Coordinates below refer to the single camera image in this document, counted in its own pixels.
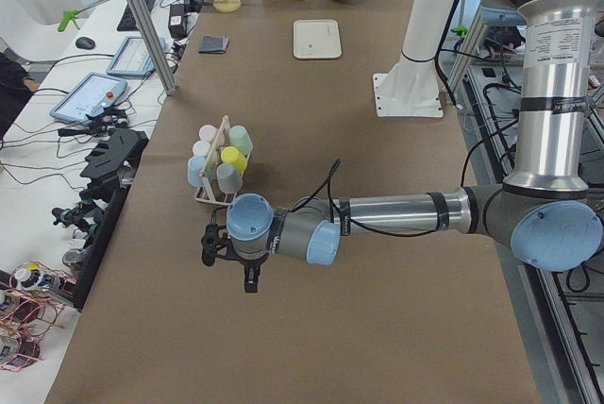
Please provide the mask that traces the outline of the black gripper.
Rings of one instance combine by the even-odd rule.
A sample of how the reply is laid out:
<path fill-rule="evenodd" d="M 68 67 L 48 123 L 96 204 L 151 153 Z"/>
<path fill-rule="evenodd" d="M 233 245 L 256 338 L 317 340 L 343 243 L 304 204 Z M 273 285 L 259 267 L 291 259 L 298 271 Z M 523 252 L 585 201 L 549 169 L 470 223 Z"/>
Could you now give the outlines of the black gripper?
<path fill-rule="evenodd" d="M 267 254 L 263 254 L 255 259 L 246 259 L 236 255 L 237 261 L 244 269 L 244 290 L 246 293 L 256 293 L 260 281 L 261 265 L 267 261 Z"/>

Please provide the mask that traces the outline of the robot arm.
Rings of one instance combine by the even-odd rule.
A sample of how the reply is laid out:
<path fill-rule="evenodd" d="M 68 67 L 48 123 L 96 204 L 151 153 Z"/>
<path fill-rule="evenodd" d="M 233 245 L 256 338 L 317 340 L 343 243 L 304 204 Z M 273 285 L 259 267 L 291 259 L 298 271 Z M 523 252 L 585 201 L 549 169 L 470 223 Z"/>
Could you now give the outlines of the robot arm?
<path fill-rule="evenodd" d="M 515 165 L 499 185 L 366 198 L 308 196 L 291 209 L 243 194 L 226 222 L 208 228 L 202 261 L 243 266 L 243 286 L 256 292 L 261 265 L 273 254 L 312 264 L 334 262 L 343 236 L 356 230 L 413 238 L 447 229 L 481 234 L 520 261 L 561 272 L 593 257 L 603 226 L 586 202 L 579 177 L 581 130 L 588 107 L 589 54 L 603 0 L 482 0 L 514 10 L 527 32 Z"/>

